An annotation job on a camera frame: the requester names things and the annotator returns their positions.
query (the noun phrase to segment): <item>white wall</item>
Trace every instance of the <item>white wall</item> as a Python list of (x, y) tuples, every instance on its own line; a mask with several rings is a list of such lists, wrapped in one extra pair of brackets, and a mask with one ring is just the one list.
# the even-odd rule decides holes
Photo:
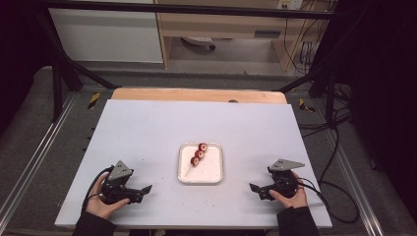
[(64, 9), (50, 9), (50, 13), (65, 51), (74, 60), (162, 63), (155, 13)]

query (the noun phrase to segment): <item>food item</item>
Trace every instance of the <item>food item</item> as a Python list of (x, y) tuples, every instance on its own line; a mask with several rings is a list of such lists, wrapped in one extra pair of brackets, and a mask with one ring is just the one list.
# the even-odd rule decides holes
[(193, 158), (191, 158), (191, 164), (193, 164), (194, 166), (198, 165), (200, 162), (200, 159), (196, 156), (194, 156)]
[(196, 150), (194, 156), (201, 159), (201, 158), (205, 157), (205, 153), (202, 150)]
[(208, 149), (208, 145), (204, 143), (199, 144), (199, 150), (206, 151), (207, 149)]

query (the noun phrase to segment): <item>floor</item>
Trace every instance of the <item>floor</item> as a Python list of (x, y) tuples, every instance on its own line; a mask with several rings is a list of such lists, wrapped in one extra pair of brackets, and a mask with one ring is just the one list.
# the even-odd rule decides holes
[[(267, 40), (217, 39), (216, 49), (193, 46), (176, 38), (173, 44), (170, 67), (168, 69), (150, 65), (111, 64), (103, 67), (87, 63), (89, 68), (97, 71), (103, 78), (124, 87), (162, 87), (162, 88), (202, 88), (202, 89), (278, 89), (304, 74), (307, 66), (297, 63), (297, 70), (282, 72), (279, 62)], [(53, 127), (50, 72), (40, 71), (35, 77), (30, 94), (15, 117), (9, 129), (0, 137), (0, 164), (9, 166), (1, 172), (0, 202), (8, 203), (17, 193), (18, 205), (5, 209), (0, 216), (3, 235), (69, 235), (70, 231), (53, 225), (60, 203), (65, 199), (78, 166), (83, 158), (89, 137), (93, 135), (105, 100), (112, 91), (99, 87), (90, 79), (82, 78), (85, 88), (74, 95), (74, 105), (67, 113), (65, 122), (60, 127)], [(302, 124), (324, 123), (321, 107), (323, 99), (311, 99), (308, 94), (310, 83), (289, 92), (286, 96), (293, 105), (297, 122)], [(87, 109), (95, 92), (100, 92), (93, 110)], [(300, 98), (305, 106), (300, 108)], [(343, 100), (336, 102), (335, 108), (345, 106)], [(35, 163), (34, 173), (22, 175), (32, 156), (50, 128), (59, 130), (56, 137), (49, 137), (51, 144), (40, 154), (41, 162)], [(365, 147), (358, 136), (354, 124), (344, 122), (337, 127), (340, 147), (338, 156), (331, 164), (327, 180), (336, 183), (343, 190), (349, 191), (349, 181), (343, 169), (341, 156), (347, 156), (356, 174), (359, 185), (363, 188), (372, 214), (375, 215), (380, 232), (371, 232), (362, 217), (355, 223), (343, 223), (333, 219), (333, 228), (321, 229), (323, 235), (417, 235), (416, 223), (411, 219), (402, 205), (384, 172), (372, 169)], [(334, 131), (323, 130), (315, 135), (312, 130), (300, 131), (304, 138), (306, 150), (311, 158), (317, 177), (325, 170), (333, 153)], [(28, 178), (28, 185), (20, 192), (13, 192), (15, 184), (21, 177)], [(334, 188), (322, 186), (332, 205), (331, 212), (337, 217), (351, 219), (355, 208), (350, 200)], [(277, 235), (276, 230), (270, 235)]]

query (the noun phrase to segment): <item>hand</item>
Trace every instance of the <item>hand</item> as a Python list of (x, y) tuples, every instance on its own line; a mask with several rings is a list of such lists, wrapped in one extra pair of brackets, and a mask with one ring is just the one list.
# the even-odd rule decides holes
[(126, 204), (129, 203), (129, 199), (121, 200), (113, 205), (107, 205), (101, 201), (98, 196), (100, 193), (101, 185), (104, 179), (107, 177), (108, 173), (103, 174), (98, 178), (97, 182), (95, 182), (94, 186), (91, 189), (89, 203), (86, 208), (86, 212), (95, 214), (98, 217), (108, 219), (110, 215), (116, 211), (117, 209), (124, 207)]
[[(292, 172), (292, 174), (294, 175), (294, 177), (297, 179), (299, 183), (303, 183), (303, 181), (301, 181), (300, 177), (298, 177), (296, 173)], [(298, 207), (307, 206), (307, 196), (306, 196), (306, 192), (304, 192), (303, 186), (300, 186), (300, 185), (298, 186), (297, 193), (295, 193), (294, 197), (292, 197), (291, 199), (287, 199), (283, 197), (279, 192), (275, 190), (269, 190), (269, 193), (277, 201), (281, 202), (285, 208), (289, 208), (289, 207), (298, 208)]]

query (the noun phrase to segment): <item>tray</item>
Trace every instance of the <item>tray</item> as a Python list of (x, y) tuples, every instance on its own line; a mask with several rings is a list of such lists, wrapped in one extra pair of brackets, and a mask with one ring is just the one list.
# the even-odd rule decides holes
[(185, 184), (215, 184), (223, 179), (223, 156), (221, 146), (206, 143), (208, 149), (197, 166), (191, 164), (191, 158), (199, 149), (200, 143), (185, 143), (180, 147), (178, 179)]

